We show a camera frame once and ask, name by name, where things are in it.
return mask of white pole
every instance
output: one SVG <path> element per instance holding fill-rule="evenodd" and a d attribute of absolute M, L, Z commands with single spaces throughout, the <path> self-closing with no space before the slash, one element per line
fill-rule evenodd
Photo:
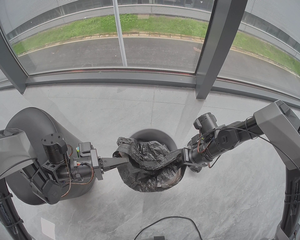
<path fill-rule="evenodd" d="M 113 4 L 113 10 L 115 12 L 115 24 L 117 26 L 123 67 L 127 67 L 127 60 L 126 60 L 123 35 L 122 35 L 122 29 L 121 29 L 121 22 L 120 22 L 120 16 L 119 16 L 118 0 L 112 0 L 112 4 Z"/>

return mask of black trash bag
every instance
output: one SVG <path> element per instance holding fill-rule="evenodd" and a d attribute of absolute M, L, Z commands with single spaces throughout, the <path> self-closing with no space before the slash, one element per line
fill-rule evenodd
<path fill-rule="evenodd" d="M 157 141 L 142 142 L 124 137 L 118 138 L 117 145 L 113 157 L 126 153 L 130 161 L 117 167 L 119 174 L 123 182 L 135 191 L 167 190 L 178 184 L 185 173 L 186 166 L 178 166 L 181 149 L 170 151 L 165 144 Z"/>

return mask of floor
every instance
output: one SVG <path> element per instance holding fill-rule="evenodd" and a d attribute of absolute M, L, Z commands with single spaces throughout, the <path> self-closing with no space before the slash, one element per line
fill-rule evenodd
<path fill-rule="evenodd" d="M 0 129 L 23 108 L 35 106 L 52 115 L 82 141 L 90 141 L 102 157 L 115 151 L 119 136 L 148 127 L 162 129 L 182 148 L 197 131 L 196 117 L 212 112 L 217 123 L 243 121 L 268 102 L 211 92 L 196 100 L 194 89 L 146 85 L 73 84 L 0 91 Z M 28 232 L 36 240 L 41 218 L 55 224 L 56 240 L 129 240 L 166 216 L 185 216 L 197 224 L 203 239 L 273 238 L 281 220 L 285 167 L 274 148 L 261 139 L 243 143 L 222 155 L 212 169 L 187 169 L 183 180 L 158 193 L 135 192 L 116 169 L 76 199 L 56 205 L 31 206 L 13 198 Z M 6 235 L 0 228 L 0 235 Z M 164 220 L 138 239 L 164 235 L 168 240 L 199 239 L 191 222 Z"/>

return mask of grass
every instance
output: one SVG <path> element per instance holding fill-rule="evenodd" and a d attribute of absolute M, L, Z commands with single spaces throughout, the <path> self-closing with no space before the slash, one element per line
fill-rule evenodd
<path fill-rule="evenodd" d="M 121 14 L 120 21 L 123 32 L 158 32 L 183 34 L 201 38 L 205 37 L 208 27 L 207 22 L 165 16 L 150 16 L 148 19 L 138 19 L 137 15 Z M 114 16 L 93 17 L 40 32 L 14 44 L 12 47 L 16 54 L 21 54 L 48 43 L 66 41 L 78 36 L 115 33 L 116 31 Z M 258 38 L 238 32 L 233 41 L 233 46 L 263 55 L 300 75 L 299 61 Z"/>

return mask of curb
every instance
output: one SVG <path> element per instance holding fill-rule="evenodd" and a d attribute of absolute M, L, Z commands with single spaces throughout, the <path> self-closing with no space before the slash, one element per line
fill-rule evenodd
<path fill-rule="evenodd" d="M 188 36 L 188 35 L 183 35 L 183 34 L 171 34 L 171 33 L 158 33 L 158 32 L 123 32 L 123 37 L 149 37 L 149 38 L 171 38 L 171 39 L 177 39 L 177 40 L 186 40 L 186 41 L 192 41 L 192 42 L 197 42 L 197 43 L 203 43 L 204 42 L 204 38 L 202 37 L 193 37 L 193 36 Z M 31 49 L 27 52 L 24 52 L 20 55 L 18 55 L 18 57 L 21 57 L 23 55 L 29 54 L 29 53 L 33 53 L 35 51 L 38 50 L 42 50 L 48 47 L 54 47 L 57 45 L 62 45 L 62 44 L 67 44 L 67 43 L 73 43 L 73 42 L 79 42 L 79 41 L 86 41 L 86 40 L 93 40 L 93 39 L 97 39 L 97 38 L 117 38 L 118 34 L 117 33 L 110 33 L 110 34 L 94 34 L 94 35 L 89 35 L 89 36 L 78 36 L 78 37 L 72 37 L 68 40 L 65 41 L 60 41 L 60 42 L 54 42 L 54 43 L 49 43 L 49 44 L 45 44 L 42 48 L 34 48 Z M 253 52 L 249 52 L 249 51 L 245 51 L 242 48 L 236 47 L 236 46 L 231 46 L 230 48 L 233 51 L 236 52 L 240 52 L 243 54 L 247 54 L 249 56 L 261 59 L 265 62 L 271 63 L 279 68 L 282 68 L 286 71 L 288 71 L 289 73 L 300 77 L 297 73 L 293 72 L 292 70 L 290 70 L 289 68 L 281 65 L 278 62 L 275 62 L 263 55 L 257 54 L 257 53 L 253 53 Z"/>

